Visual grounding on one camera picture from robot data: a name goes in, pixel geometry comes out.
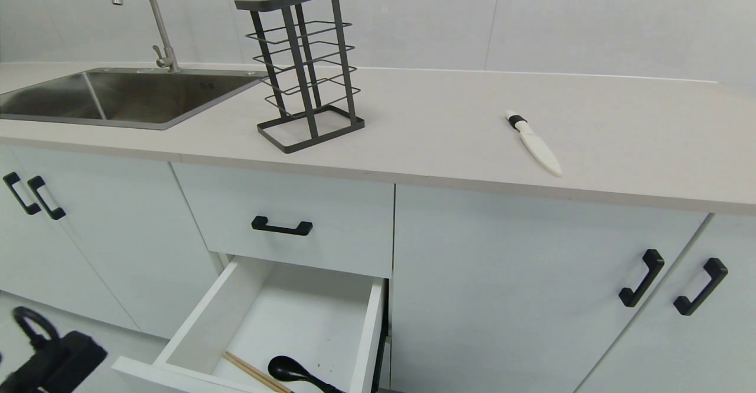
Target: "faucet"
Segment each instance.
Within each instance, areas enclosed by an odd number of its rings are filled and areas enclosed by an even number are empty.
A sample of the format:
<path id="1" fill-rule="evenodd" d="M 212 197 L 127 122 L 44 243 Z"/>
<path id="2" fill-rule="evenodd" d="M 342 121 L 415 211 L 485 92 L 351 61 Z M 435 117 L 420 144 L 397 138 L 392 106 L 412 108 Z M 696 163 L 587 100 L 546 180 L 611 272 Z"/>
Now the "faucet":
<path id="1" fill-rule="evenodd" d="M 114 5 L 122 6 L 123 0 L 111 0 Z M 168 33 L 165 32 L 165 24 L 162 23 L 162 15 L 160 14 L 160 8 L 157 7 L 157 0 L 149 0 L 149 5 L 152 6 L 152 13 L 155 16 L 155 22 L 157 22 L 157 30 L 160 32 L 160 40 L 162 40 L 162 48 L 165 50 L 165 57 L 160 54 L 160 48 L 155 45 L 152 46 L 153 50 L 157 53 L 157 66 L 164 68 L 168 67 L 168 72 L 179 72 L 181 68 L 178 67 L 178 61 L 176 61 L 176 54 L 173 52 L 171 42 L 168 41 Z"/>

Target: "metal wire shelf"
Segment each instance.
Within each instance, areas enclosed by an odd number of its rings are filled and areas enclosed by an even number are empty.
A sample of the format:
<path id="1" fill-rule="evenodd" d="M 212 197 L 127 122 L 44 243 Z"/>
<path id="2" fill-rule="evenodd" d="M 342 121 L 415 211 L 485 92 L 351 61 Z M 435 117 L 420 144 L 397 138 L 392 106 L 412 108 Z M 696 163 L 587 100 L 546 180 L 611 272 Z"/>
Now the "metal wire shelf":
<path id="1" fill-rule="evenodd" d="M 273 91 L 272 95 L 265 97 L 265 102 L 278 108 L 279 112 L 279 118 L 257 124 L 257 130 L 263 135 L 263 137 L 270 140 L 273 145 L 276 145 L 276 147 L 285 153 L 299 151 L 300 149 L 317 145 L 326 140 L 340 137 L 340 135 L 347 134 L 348 132 L 362 129 L 365 125 L 364 120 L 359 118 L 354 111 L 354 95 L 362 91 L 351 85 L 351 73 L 355 72 L 357 68 L 350 66 L 347 60 L 347 52 L 353 50 L 354 46 L 346 45 L 344 28 L 350 27 L 351 23 L 342 20 L 341 7 L 338 0 L 331 0 L 333 21 L 305 21 L 302 3 L 308 1 L 310 0 L 235 0 L 238 9 L 249 11 L 252 16 L 255 32 L 246 34 L 244 37 L 256 40 L 260 46 L 262 54 L 254 56 L 253 59 L 256 62 L 265 65 L 268 72 L 268 78 L 265 78 L 262 81 L 270 86 Z M 296 19 L 292 13 L 292 7 L 295 9 Z M 276 10 L 281 10 L 281 14 L 283 15 L 283 27 L 263 28 L 259 13 L 261 11 Z M 315 30 L 308 31 L 308 26 L 315 27 Z M 278 31 L 286 32 L 286 38 L 284 38 L 284 40 L 274 40 L 273 38 L 266 36 L 267 34 L 271 35 Z M 333 40 L 310 41 L 311 37 L 315 37 L 318 34 L 328 33 L 330 31 L 335 32 L 335 42 Z M 278 46 L 281 45 L 288 46 L 285 48 L 278 48 Z M 316 45 L 320 45 L 318 46 L 318 50 L 321 50 L 321 46 L 325 46 L 325 54 L 313 56 L 312 46 Z M 273 56 L 286 52 L 291 53 L 291 65 L 280 65 L 273 62 Z M 334 59 L 335 57 L 338 57 L 338 61 L 330 60 L 330 57 L 333 57 Z M 318 78 L 317 73 L 315 72 L 315 65 L 321 63 L 340 67 L 340 72 L 336 75 Z M 291 70 L 296 72 L 297 84 L 295 86 L 281 86 L 279 83 L 281 81 L 279 74 L 290 72 Z M 324 83 L 333 83 L 337 86 L 343 87 L 344 94 L 341 95 L 338 93 L 332 95 L 329 91 L 328 98 L 330 101 L 322 103 L 319 86 Z M 302 96 L 304 111 L 291 113 L 291 111 L 286 109 L 284 96 L 293 96 L 297 94 Z M 342 102 L 342 100 L 346 100 L 347 102 L 347 111 L 334 106 L 335 103 Z M 347 118 L 349 121 L 348 126 L 325 132 L 324 134 L 318 132 L 315 116 L 327 111 L 343 116 L 343 118 Z M 270 127 L 280 126 L 281 124 L 289 123 L 301 118 L 307 119 L 310 131 L 310 138 L 302 140 L 301 142 L 292 145 L 284 145 L 275 139 L 275 137 L 269 132 L 265 131 Z"/>
<path id="2" fill-rule="evenodd" d="M 311 35 L 316 35 L 316 34 L 320 34 L 320 33 L 327 33 L 329 31 L 334 31 L 335 29 L 338 28 L 338 27 L 335 26 L 335 22 L 333 22 L 333 21 L 307 21 L 304 24 L 305 25 L 311 25 L 311 24 L 329 24 L 329 25 L 333 25 L 333 27 L 324 28 L 323 30 L 313 31 L 311 33 L 305 33 L 305 34 L 297 35 L 296 36 L 297 40 L 300 40 L 303 37 L 310 37 Z M 351 23 L 344 22 L 344 23 L 342 23 L 342 26 L 344 28 L 351 27 Z M 285 30 L 285 29 L 286 29 L 286 27 L 270 28 L 269 30 L 263 30 L 262 31 L 262 35 L 265 35 L 266 33 L 272 33 L 274 31 Z M 267 38 L 258 37 L 258 35 L 261 35 L 261 34 L 259 34 L 259 33 L 249 33 L 249 34 L 244 35 L 244 37 L 251 38 L 252 40 L 257 40 L 259 42 L 268 43 L 271 46 L 280 45 L 280 44 L 288 43 L 289 42 L 289 37 L 286 37 L 283 40 L 272 41 L 272 40 L 268 40 Z"/>
<path id="3" fill-rule="evenodd" d="M 309 46 L 314 45 L 314 44 L 325 44 L 325 45 L 329 45 L 329 46 L 335 46 L 335 47 L 338 48 L 338 43 L 326 42 L 326 41 L 323 41 L 323 40 L 318 40 L 318 41 L 312 42 L 312 43 L 309 44 Z M 304 45 L 304 44 L 299 45 L 299 48 L 301 48 L 301 49 L 305 49 L 306 47 L 307 46 Z M 344 47 L 345 47 L 346 51 L 350 51 L 350 50 L 354 49 L 354 46 L 344 46 Z M 273 56 L 274 54 L 282 53 L 284 51 L 291 51 L 291 49 L 292 48 L 290 48 L 290 47 L 282 48 L 281 50 L 271 51 L 271 52 L 268 53 L 268 55 L 269 56 Z M 323 56 L 314 57 L 314 59 L 308 59 L 306 61 L 302 61 L 302 63 L 303 64 L 312 64 L 312 63 L 315 63 L 315 62 L 324 61 L 327 57 L 336 56 L 337 54 L 340 54 L 340 52 L 341 52 L 341 49 L 338 49 L 337 51 L 333 51 L 333 52 L 331 52 L 329 54 L 324 54 Z M 289 70 L 293 70 L 293 69 L 296 68 L 296 64 L 292 64 L 292 65 L 289 65 L 288 67 L 281 68 L 281 67 L 279 67 L 276 64 L 272 64 L 270 62 L 267 62 L 267 61 L 265 61 L 266 57 L 265 57 L 264 54 L 260 54 L 259 56 L 254 56 L 253 59 L 256 62 L 260 62 L 261 64 L 264 64 L 264 65 L 266 65 L 268 67 L 273 68 L 273 70 L 275 70 L 276 73 L 285 73 L 285 72 L 288 72 Z"/>

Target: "cabinet handle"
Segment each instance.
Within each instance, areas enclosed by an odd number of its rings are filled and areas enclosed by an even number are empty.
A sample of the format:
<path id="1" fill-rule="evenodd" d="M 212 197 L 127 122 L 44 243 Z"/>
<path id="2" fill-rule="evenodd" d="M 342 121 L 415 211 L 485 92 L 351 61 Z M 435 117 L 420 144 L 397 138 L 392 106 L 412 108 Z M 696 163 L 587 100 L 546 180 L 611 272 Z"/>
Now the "cabinet handle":
<path id="1" fill-rule="evenodd" d="M 35 197 L 37 197 L 37 200 L 43 203 L 43 208 L 45 208 L 45 212 L 48 213 L 48 216 L 50 216 L 52 220 L 60 220 L 61 218 L 63 218 L 63 216 L 66 215 L 66 213 L 63 211 L 63 208 L 58 207 L 58 208 L 55 208 L 54 210 L 51 210 L 50 207 L 47 205 L 47 202 L 45 202 L 45 199 L 41 197 L 40 191 L 38 191 L 38 189 L 45 186 L 45 180 L 43 180 L 43 178 L 41 178 L 40 176 L 35 176 L 33 178 L 30 178 L 27 184 L 29 185 L 29 188 L 32 189 L 32 193 L 34 194 Z"/>
<path id="2" fill-rule="evenodd" d="M 252 229 L 264 230 L 267 232 L 288 233 L 289 235 L 307 236 L 307 234 L 309 234 L 312 230 L 312 223 L 302 221 L 299 222 L 299 226 L 292 229 L 289 227 L 270 226 L 268 225 L 268 218 L 266 216 L 255 216 L 255 219 L 252 220 Z"/>
<path id="3" fill-rule="evenodd" d="M 627 307 L 635 307 L 635 305 L 638 304 L 640 298 L 646 293 L 651 284 L 653 284 L 656 275 L 659 275 L 659 272 L 662 271 L 662 267 L 664 267 L 664 259 L 659 255 L 659 252 L 653 248 L 646 250 L 646 253 L 643 255 L 643 261 L 645 261 L 646 266 L 649 267 L 649 272 L 646 274 L 646 277 L 640 281 L 640 285 L 638 285 L 635 292 L 633 293 L 633 291 L 627 287 L 622 288 L 622 290 L 619 291 L 619 298 L 622 299 L 622 304 Z"/>
<path id="4" fill-rule="evenodd" d="M 674 306 L 677 307 L 677 311 L 685 317 L 689 317 L 699 308 L 699 306 L 706 300 L 711 294 L 714 288 L 719 285 L 720 282 L 727 276 L 727 268 L 724 266 L 721 260 L 718 258 L 710 258 L 704 264 L 704 270 L 711 277 L 709 283 L 701 290 L 699 296 L 691 303 L 686 296 L 678 296 L 674 300 Z"/>
<path id="5" fill-rule="evenodd" d="M 2 181 L 5 182 L 5 185 L 8 186 L 8 189 L 11 189 L 11 193 L 14 197 L 16 197 L 16 201 L 21 204 L 21 207 L 24 208 L 24 211 L 27 213 L 27 215 L 32 216 L 36 215 L 36 213 L 38 212 L 41 212 L 40 205 L 38 205 L 36 202 L 32 202 L 32 204 L 29 205 L 24 204 L 24 200 L 21 199 L 21 196 L 19 196 L 19 194 L 16 192 L 16 189 L 13 188 L 13 185 L 21 182 L 21 177 L 18 177 L 18 173 L 12 171 L 3 176 Z"/>

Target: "closed drawer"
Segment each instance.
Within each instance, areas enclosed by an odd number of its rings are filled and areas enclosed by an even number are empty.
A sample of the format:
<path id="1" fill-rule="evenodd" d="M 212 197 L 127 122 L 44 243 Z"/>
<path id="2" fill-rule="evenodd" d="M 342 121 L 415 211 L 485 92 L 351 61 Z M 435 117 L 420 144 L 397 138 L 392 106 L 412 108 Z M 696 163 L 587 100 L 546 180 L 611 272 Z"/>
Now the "closed drawer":
<path id="1" fill-rule="evenodd" d="M 194 164 L 173 167 L 209 250 L 391 277 L 394 185 Z M 256 230 L 256 217 L 267 218 L 263 229 L 289 232 Z M 291 232 L 302 222 L 311 223 L 306 236 Z"/>
<path id="2" fill-rule="evenodd" d="M 340 390 L 368 393 L 380 374 L 385 284 L 238 256 L 154 363 L 121 357 L 113 369 L 133 391 L 263 393 L 270 390 L 223 353 L 263 372 L 270 359 L 286 355 Z M 297 393 L 319 391 L 304 382 L 286 384 Z"/>

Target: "spoon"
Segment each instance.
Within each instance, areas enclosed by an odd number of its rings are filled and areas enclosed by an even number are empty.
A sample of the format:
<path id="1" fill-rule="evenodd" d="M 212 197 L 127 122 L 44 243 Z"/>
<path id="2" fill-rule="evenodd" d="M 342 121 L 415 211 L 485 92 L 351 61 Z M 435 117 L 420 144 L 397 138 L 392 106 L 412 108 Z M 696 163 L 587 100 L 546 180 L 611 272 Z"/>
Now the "spoon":
<path id="1" fill-rule="evenodd" d="M 306 381 L 323 393 L 344 393 L 338 388 L 310 374 L 299 362 L 288 356 L 276 356 L 268 363 L 268 373 L 278 381 Z"/>

